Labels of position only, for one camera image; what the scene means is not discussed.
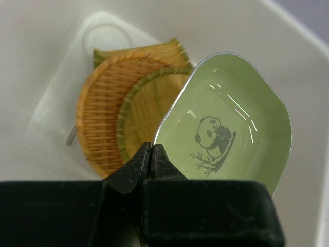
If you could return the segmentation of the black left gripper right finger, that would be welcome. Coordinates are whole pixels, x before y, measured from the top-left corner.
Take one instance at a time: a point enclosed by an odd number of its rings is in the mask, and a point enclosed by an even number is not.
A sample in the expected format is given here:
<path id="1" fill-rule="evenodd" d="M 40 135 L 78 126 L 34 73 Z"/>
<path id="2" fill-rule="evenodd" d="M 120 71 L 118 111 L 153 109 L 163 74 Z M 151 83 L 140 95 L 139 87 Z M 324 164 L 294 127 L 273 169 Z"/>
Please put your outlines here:
<path id="1" fill-rule="evenodd" d="M 143 185 L 147 246 L 285 246 L 271 195 L 255 181 L 187 180 L 154 145 Z"/>

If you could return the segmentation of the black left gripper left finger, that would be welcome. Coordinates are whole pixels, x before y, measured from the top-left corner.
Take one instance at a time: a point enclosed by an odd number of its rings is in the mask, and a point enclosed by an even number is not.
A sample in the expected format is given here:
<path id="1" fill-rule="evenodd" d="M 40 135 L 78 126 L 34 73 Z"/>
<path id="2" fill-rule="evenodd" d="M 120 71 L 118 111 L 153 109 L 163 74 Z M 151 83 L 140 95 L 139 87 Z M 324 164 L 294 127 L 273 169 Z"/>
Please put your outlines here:
<path id="1" fill-rule="evenodd" d="M 140 188 L 151 144 L 99 181 L 1 182 L 1 246 L 142 246 Z"/>

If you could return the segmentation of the green square panda dish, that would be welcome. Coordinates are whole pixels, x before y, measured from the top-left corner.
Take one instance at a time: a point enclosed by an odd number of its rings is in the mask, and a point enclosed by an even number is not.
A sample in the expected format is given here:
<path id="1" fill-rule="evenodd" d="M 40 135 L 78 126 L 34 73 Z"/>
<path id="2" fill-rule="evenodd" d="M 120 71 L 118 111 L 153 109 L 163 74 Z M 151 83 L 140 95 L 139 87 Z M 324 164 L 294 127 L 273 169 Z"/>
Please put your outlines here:
<path id="1" fill-rule="evenodd" d="M 154 143 L 191 180 L 250 180 L 273 194 L 291 151 L 285 104 L 245 58 L 203 59 L 161 122 Z"/>

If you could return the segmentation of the round green-rimmed bamboo plate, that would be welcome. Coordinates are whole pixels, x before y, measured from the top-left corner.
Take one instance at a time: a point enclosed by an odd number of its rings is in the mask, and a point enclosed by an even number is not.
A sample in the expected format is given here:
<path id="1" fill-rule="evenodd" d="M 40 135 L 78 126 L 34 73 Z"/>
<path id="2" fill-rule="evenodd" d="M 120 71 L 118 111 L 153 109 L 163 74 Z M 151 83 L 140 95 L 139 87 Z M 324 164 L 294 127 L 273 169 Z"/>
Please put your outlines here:
<path id="1" fill-rule="evenodd" d="M 117 146 L 126 163 L 144 142 L 152 142 L 163 118 L 192 73 L 185 67 L 156 70 L 129 90 L 117 120 Z"/>

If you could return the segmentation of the round orange woven plate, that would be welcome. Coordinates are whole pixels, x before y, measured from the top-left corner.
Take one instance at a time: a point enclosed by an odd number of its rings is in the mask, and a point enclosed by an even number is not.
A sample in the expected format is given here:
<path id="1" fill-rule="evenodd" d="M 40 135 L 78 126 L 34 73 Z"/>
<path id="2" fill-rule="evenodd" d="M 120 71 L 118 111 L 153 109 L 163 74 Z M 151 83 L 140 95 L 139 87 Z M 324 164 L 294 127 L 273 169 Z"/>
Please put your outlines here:
<path id="1" fill-rule="evenodd" d="M 127 93 L 142 77 L 168 67 L 180 66 L 156 54 L 123 52 L 103 61 L 86 80 L 78 99 L 76 127 L 82 151 L 100 177 L 124 164 L 116 129 Z"/>

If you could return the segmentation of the square green-rimmed bamboo tray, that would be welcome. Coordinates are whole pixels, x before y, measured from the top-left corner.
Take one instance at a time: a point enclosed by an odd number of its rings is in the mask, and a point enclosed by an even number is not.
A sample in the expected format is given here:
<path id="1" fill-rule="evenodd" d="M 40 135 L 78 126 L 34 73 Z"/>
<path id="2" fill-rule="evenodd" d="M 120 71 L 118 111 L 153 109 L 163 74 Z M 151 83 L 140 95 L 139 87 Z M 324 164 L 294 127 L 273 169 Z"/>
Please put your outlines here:
<path id="1" fill-rule="evenodd" d="M 166 43 L 150 45 L 145 47 L 136 47 L 123 50 L 113 50 L 113 51 L 101 51 L 94 49 L 93 51 L 93 67 L 98 67 L 103 61 L 111 56 L 118 55 L 123 52 L 135 52 L 142 51 L 148 54 L 156 54 L 163 58 L 170 60 L 174 66 L 181 66 L 188 69 L 192 69 L 193 65 L 190 63 L 190 59 L 186 53 L 186 50 L 182 44 L 173 38 L 171 41 Z"/>

